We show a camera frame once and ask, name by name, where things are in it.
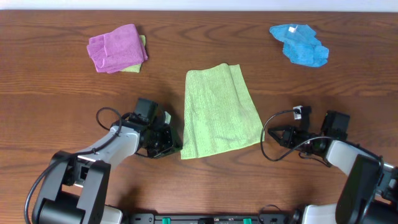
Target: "folded purple towel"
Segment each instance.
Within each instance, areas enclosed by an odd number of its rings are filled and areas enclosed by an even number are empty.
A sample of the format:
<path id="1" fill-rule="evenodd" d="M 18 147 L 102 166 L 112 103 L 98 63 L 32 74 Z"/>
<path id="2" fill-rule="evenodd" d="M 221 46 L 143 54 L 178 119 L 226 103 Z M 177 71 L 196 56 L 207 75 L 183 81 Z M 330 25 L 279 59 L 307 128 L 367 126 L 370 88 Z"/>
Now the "folded purple towel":
<path id="1" fill-rule="evenodd" d="M 118 72 L 148 59 L 134 24 L 90 38 L 87 51 L 97 72 Z"/>

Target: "green cloth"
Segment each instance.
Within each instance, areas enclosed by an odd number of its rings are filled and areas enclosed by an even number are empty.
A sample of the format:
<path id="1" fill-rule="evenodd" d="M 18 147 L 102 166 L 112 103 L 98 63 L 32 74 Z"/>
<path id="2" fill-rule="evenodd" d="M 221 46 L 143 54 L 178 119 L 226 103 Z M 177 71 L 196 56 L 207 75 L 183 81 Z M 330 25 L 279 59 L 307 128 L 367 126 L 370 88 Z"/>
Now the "green cloth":
<path id="1" fill-rule="evenodd" d="M 185 82 L 181 159 L 211 156 L 260 142 L 262 123 L 239 65 L 191 70 Z"/>
<path id="2" fill-rule="evenodd" d="M 146 44 L 146 39 L 144 35 L 140 35 L 139 36 L 141 38 L 142 43 Z M 137 72 L 139 73 L 139 70 L 141 69 L 141 65 L 142 64 L 138 64 L 138 65 L 131 65 L 130 67 L 124 68 L 123 70 L 121 70 L 122 72 Z"/>

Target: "blue cloth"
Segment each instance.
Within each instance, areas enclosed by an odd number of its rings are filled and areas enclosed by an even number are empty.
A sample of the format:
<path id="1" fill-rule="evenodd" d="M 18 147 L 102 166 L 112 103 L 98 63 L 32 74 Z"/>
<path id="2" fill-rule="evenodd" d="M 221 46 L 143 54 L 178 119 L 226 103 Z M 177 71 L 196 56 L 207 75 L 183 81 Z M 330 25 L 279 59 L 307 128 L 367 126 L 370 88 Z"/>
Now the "blue cloth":
<path id="1" fill-rule="evenodd" d="M 283 53 L 292 63 L 321 67 L 328 63 L 329 49 L 315 38 L 317 34 L 308 25 L 286 24 L 273 26 L 269 32 L 285 43 Z"/>

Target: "towel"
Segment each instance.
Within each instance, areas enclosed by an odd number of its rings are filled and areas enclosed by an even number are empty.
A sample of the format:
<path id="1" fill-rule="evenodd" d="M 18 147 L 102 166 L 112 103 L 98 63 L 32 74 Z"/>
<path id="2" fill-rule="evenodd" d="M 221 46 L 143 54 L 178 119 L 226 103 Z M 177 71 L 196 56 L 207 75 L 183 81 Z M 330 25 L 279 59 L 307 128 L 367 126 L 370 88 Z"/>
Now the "towel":
<path id="1" fill-rule="evenodd" d="M 269 32 L 284 42 L 283 53 L 292 63 L 321 67 L 328 62 L 329 49 L 315 38 L 317 34 L 308 25 L 286 24 L 273 26 Z"/>
<path id="2" fill-rule="evenodd" d="M 142 44 L 146 44 L 146 39 L 144 35 L 140 35 L 139 38 L 141 39 Z M 124 68 L 123 70 L 121 70 L 122 72 L 137 72 L 139 73 L 139 70 L 141 69 L 141 63 L 138 65 L 132 65 L 130 67 Z"/>
<path id="3" fill-rule="evenodd" d="M 87 51 L 97 72 L 118 72 L 148 59 L 134 24 L 90 38 Z"/>
<path id="4" fill-rule="evenodd" d="M 262 124 L 239 65 L 191 70 L 185 83 L 181 159 L 211 156 L 260 142 Z"/>

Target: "wood grain surface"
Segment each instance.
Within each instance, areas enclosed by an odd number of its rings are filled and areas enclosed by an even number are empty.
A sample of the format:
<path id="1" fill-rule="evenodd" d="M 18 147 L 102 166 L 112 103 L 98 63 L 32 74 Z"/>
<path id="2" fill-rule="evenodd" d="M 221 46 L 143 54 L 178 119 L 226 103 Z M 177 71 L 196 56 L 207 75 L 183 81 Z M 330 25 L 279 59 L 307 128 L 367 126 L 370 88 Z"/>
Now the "wood grain surface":
<path id="1" fill-rule="evenodd" d="M 88 39 L 130 23 L 147 37 L 141 72 L 96 73 Z M 269 28 L 288 23 L 318 32 L 330 49 L 325 66 L 295 65 L 283 55 Z M 162 103 L 182 136 L 187 71 L 223 62 L 241 65 L 263 122 L 310 105 L 318 132 L 327 110 L 348 113 L 348 139 L 396 166 L 397 40 L 398 14 L 385 13 L 0 11 L 0 222 L 23 222 L 27 192 L 54 153 L 76 152 L 106 134 L 95 121 L 103 106 L 125 113 L 138 97 Z M 270 126 L 278 124 L 296 123 L 283 116 Z M 266 150 L 283 149 L 268 139 Z M 186 161 L 129 157 L 112 172 L 106 203 L 131 212 L 256 213 L 269 203 L 292 210 L 336 202 L 345 180 L 297 153 L 269 162 L 256 144 Z"/>

